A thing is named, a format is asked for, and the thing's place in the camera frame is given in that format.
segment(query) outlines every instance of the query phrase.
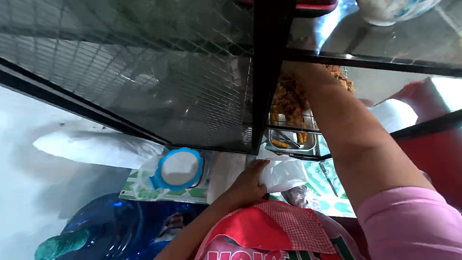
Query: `plastic bag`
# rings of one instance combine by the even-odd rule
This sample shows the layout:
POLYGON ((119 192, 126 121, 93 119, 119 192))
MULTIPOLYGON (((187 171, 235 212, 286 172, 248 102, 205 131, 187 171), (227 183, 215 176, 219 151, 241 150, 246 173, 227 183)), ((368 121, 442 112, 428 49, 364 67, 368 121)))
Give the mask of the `plastic bag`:
POLYGON ((58 131, 38 138, 33 145, 45 153, 73 161, 138 169, 164 146, 122 133, 58 131))
POLYGON ((286 201, 292 205, 302 209, 321 210, 321 202, 317 199, 314 190, 306 185, 293 187, 292 189, 281 192, 286 201))
POLYGON ((287 155, 277 155, 265 149, 266 143, 260 146, 257 159, 269 160, 260 175, 260 183, 265 184, 268 193, 284 192, 293 187, 306 184, 306 175, 303 163, 287 155))

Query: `french fries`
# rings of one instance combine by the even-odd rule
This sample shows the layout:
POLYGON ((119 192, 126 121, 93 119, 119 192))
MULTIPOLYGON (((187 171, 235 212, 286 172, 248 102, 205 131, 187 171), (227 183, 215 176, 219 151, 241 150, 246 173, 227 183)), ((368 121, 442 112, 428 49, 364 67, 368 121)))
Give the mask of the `french fries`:
POLYGON ((281 142, 281 141, 278 141, 278 140, 271 140, 271 142, 272 142, 274 145, 276 145, 276 146, 284 147, 284 148, 289 148, 289 144, 288 144, 288 143, 281 142))
POLYGON ((297 143, 298 144, 303 143, 303 135, 302 135, 302 133, 297 133, 297 143))

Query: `red apron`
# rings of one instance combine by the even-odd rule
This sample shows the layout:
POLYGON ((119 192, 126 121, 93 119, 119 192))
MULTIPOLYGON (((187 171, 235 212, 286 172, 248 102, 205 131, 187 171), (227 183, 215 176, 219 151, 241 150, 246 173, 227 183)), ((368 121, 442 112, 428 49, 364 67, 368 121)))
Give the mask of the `red apron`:
POLYGON ((196 260, 203 258, 207 245, 219 235, 248 248, 310 251, 319 253, 323 260, 341 259, 313 210, 281 201, 260 200, 222 218, 205 237, 196 260))

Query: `plastic container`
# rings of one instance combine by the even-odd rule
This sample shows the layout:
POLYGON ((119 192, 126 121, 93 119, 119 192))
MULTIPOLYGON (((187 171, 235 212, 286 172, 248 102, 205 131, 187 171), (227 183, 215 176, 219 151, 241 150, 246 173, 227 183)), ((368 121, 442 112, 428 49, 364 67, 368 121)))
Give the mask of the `plastic container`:
POLYGON ((149 177, 154 189, 180 191, 196 187, 202 178, 204 159, 198 151, 180 148, 167 153, 158 163, 154 176, 149 177))

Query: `white plastic bag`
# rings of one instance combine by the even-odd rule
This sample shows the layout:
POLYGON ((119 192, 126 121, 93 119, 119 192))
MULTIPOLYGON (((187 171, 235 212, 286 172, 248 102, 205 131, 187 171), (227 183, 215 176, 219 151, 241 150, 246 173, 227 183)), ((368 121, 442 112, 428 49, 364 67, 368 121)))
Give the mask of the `white plastic bag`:
POLYGON ((377 118, 388 133, 415 125, 417 114, 412 107, 397 99, 387 99, 370 107, 369 111, 377 118))
POLYGON ((138 169, 164 146, 122 133, 58 131, 38 138, 33 145, 45 153, 73 161, 138 169))
POLYGON ((281 192, 281 195, 292 206, 302 209, 321 210, 321 202, 319 202, 315 191, 306 185, 293 187, 288 191, 281 192))
POLYGON ((287 155, 277 155, 266 150, 265 146, 266 143, 260 146, 257 159, 270 161, 260 175, 260 183, 266 185, 268 193, 284 192, 306 184, 308 176, 299 159, 287 155))

